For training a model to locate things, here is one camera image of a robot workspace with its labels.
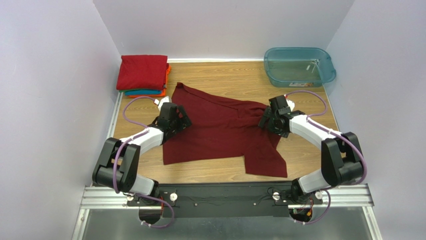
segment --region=screw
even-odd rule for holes
[[[172,202],[176,201],[176,199],[178,199],[178,195],[176,193],[173,192],[172,194],[170,194],[170,200]]]
[[[280,194],[278,192],[274,192],[273,195],[272,195],[272,198],[275,201],[278,201],[278,200],[280,200]]]
[[[317,191],[315,192],[315,197],[316,199],[321,200],[323,199],[323,194],[320,191]]]

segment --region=stack of folded clothes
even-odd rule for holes
[[[163,55],[125,55],[118,74],[117,90],[130,98],[166,95],[172,67]]]

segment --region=glass panel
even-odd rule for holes
[[[323,208],[314,208],[319,216]],[[161,219],[157,224],[165,224]],[[178,218],[165,229],[141,226],[137,209],[91,209],[85,240],[203,240],[203,239],[372,239],[362,207],[332,207],[319,222],[301,226],[289,218]]]

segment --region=white wall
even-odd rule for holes
[[[384,239],[426,234],[426,1],[356,0],[327,48],[342,131],[359,137]]]
[[[263,58],[325,49],[354,0],[94,0],[122,55]]]
[[[116,99],[90,0],[0,6],[0,239],[70,239]]]

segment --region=black metal base plate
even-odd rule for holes
[[[290,181],[160,184],[159,192],[172,205],[176,218],[289,217],[289,205],[305,204],[291,200],[291,184]],[[279,193],[278,200],[273,199],[275,192]],[[173,193],[177,194],[176,201],[170,200]],[[322,204],[313,199],[315,204]],[[128,206],[148,204],[133,200]],[[164,207],[162,216],[171,217],[168,207]]]

